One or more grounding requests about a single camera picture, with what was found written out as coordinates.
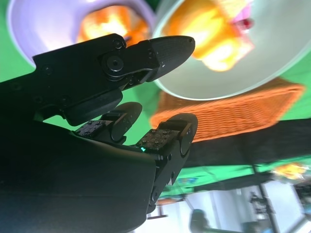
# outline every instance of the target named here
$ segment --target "yellow object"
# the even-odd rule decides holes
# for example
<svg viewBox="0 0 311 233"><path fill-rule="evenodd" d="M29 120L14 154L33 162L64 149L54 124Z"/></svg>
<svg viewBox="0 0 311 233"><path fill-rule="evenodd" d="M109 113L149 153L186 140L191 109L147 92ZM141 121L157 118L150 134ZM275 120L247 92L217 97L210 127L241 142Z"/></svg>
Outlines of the yellow object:
<svg viewBox="0 0 311 233"><path fill-rule="evenodd" d="M117 33L130 38L127 45L150 38L147 23L126 6L110 6L87 15L81 24L77 42Z"/></svg>
<svg viewBox="0 0 311 233"><path fill-rule="evenodd" d="M247 0L215 0L229 19L234 19L247 5Z"/></svg>
<svg viewBox="0 0 311 233"><path fill-rule="evenodd" d="M193 57L215 71L231 69L238 61L240 34L221 8L211 0L185 0L163 29L166 35L195 40Z"/></svg>
<svg viewBox="0 0 311 233"><path fill-rule="evenodd" d="M275 168L275 173L291 180L301 179L306 172L306 168L300 163L291 163Z"/></svg>

